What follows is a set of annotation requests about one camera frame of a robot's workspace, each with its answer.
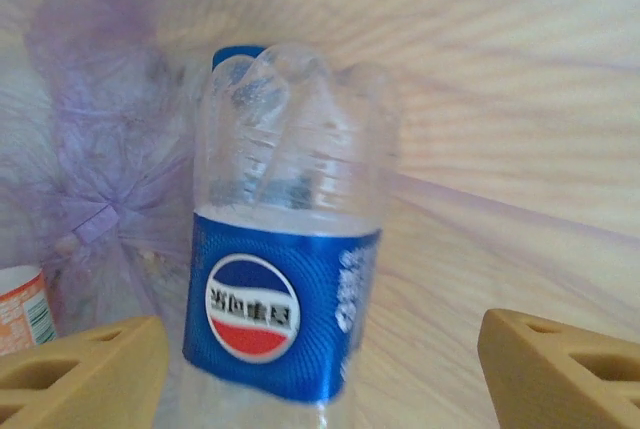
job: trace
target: bottle cap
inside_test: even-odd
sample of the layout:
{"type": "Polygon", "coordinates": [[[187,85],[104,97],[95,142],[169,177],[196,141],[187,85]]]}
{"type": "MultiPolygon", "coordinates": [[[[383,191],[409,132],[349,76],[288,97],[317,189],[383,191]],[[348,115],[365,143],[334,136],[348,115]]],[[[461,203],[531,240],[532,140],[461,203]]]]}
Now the bottle cap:
{"type": "Polygon", "coordinates": [[[218,64],[226,61],[230,57],[249,56],[255,58],[262,54],[265,49],[265,46],[254,45],[223,47],[222,49],[218,49],[213,55],[212,70],[215,69],[218,64]]]}

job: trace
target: water bottle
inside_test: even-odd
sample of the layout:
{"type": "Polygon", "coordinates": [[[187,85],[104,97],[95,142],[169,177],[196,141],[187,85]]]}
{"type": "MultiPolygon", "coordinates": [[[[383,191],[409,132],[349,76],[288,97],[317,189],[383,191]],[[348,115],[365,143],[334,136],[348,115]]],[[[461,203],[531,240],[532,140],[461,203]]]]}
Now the water bottle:
{"type": "Polygon", "coordinates": [[[398,137],[387,74],[214,58],[199,116],[178,427],[343,429],[398,137]]]}

